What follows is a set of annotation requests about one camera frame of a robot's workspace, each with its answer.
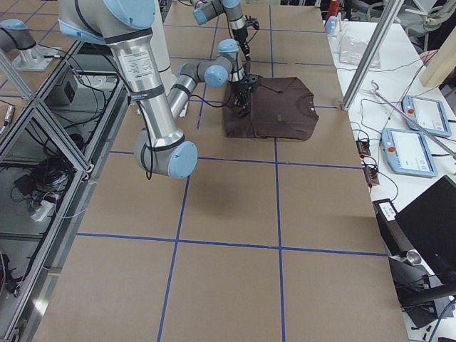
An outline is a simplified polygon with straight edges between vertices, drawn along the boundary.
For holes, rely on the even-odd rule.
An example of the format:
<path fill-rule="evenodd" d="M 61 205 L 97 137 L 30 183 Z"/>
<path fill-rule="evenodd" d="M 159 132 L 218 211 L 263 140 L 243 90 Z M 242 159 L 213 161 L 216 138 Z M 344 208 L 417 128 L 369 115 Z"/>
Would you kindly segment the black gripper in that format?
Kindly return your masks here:
<path fill-rule="evenodd" d="M 238 28 L 238 29 L 233 29 L 232 34 L 234 36 L 234 39 L 237 41 L 237 43 L 240 45 L 240 48 L 242 50 L 242 53 L 244 54 L 244 57 L 246 60 L 250 60 L 250 47 L 249 43 L 247 41 L 248 38 L 248 30 L 246 27 Z"/>
<path fill-rule="evenodd" d="M 250 84 L 249 81 L 240 80 L 231 83 L 231 89 L 234 96 L 234 108 L 237 116 L 246 116 L 249 114 L 250 99 Z"/>

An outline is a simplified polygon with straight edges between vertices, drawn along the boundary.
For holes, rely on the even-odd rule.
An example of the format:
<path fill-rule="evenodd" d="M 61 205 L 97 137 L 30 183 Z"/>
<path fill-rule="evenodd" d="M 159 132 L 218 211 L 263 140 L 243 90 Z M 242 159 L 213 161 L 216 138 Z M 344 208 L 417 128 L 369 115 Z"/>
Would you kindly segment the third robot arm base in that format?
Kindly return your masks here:
<path fill-rule="evenodd" d="M 44 71 L 54 59 L 59 58 L 56 50 L 40 46 L 20 19 L 1 22 L 1 50 L 4 53 L 19 52 L 12 61 L 19 71 Z"/>

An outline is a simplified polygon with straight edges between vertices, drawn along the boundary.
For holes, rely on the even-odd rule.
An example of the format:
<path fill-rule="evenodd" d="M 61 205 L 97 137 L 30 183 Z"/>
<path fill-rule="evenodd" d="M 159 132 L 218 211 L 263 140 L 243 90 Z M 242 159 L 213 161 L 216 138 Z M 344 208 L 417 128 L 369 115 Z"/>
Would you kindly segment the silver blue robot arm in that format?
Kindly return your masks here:
<path fill-rule="evenodd" d="M 193 15 L 199 25 L 224 14 L 227 18 L 228 27 L 234 40 L 244 54 L 247 61 L 251 60 L 248 40 L 248 28 L 251 26 L 259 30 L 259 22 L 256 18 L 244 15 L 242 5 L 238 0 L 213 0 L 213 1 L 190 1 L 194 8 Z"/>
<path fill-rule="evenodd" d="M 156 56 L 166 44 L 153 46 L 152 25 L 161 15 L 154 1 L 60 1 L 61 33 L 86 43 L 108 46 L 131 99 L 137 103 L 145 128 L 141 131 L 135 158 L 144 171 L 172 178 L 189 176 L 197 164 L 198 151 L 176 126 L 198 83 L 213 88 L 229 82 L 229 102 L 249 109 L 249 60 L 247 21 L 239 1 L 193 1 L 194 16 L 205 24 L 224 14 L 234 37 L 218 45 L 213 61 L 187 63 L 169 90 L 162 82 Z"/>

